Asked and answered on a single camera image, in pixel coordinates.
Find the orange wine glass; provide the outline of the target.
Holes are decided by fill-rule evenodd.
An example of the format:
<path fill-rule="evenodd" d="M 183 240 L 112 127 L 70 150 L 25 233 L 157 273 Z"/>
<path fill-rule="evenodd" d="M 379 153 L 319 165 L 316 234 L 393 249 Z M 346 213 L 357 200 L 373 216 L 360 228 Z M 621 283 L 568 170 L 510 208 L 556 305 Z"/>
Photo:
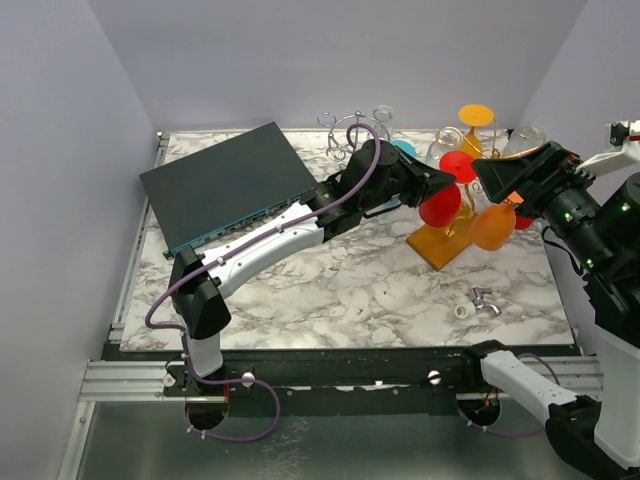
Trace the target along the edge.
<path fill-rule="evenodd" d="M 519 206 L 519 203 L 506 201 L 485 209 L 469 228 L 471 242 L 486 251 L 499 250 L 515 230 Z"/>

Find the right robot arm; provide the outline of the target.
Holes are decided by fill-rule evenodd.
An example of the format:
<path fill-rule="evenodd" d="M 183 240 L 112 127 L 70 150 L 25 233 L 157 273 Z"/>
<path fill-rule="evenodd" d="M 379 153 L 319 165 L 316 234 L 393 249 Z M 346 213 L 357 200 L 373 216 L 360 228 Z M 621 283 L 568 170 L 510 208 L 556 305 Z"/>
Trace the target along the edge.
<path fill-rule="evenodd" d="M 509 395 L 543 425 L 556 454 L 590 478 L 638 478 L 639 175 L 599 204 L 587 190 L 596 169 L 553 141 L 514 159 L 476 159 L 472 167 L 491 202 L 517 193 L 517 213 L 546 220 L 583 267 L 603 378 L 600 399 L 578 395 L 487 341 L 468 348 L 462 384 Z"/>

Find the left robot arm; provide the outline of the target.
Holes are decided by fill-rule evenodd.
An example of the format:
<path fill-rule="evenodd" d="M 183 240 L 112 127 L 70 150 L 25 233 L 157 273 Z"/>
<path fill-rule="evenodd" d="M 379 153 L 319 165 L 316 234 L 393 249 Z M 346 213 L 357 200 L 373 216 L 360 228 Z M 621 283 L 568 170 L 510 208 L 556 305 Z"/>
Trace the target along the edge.
<path fill-rule="evenodd" d="M 198 254 L 188 247 L 175 258 L 171 299 L 184 322 L 191 367 L 187 382 L 201 395 L 222 380 L 220 333 L 231 320 L 225 303 L 264 270 L 307 248 L 332 240 L 392 199 L 416 208 L 453 185 L 434 169 L 387 141 L 366 141 L 341 171 L 320 182 L 269 223 L 223 247 Z"/>

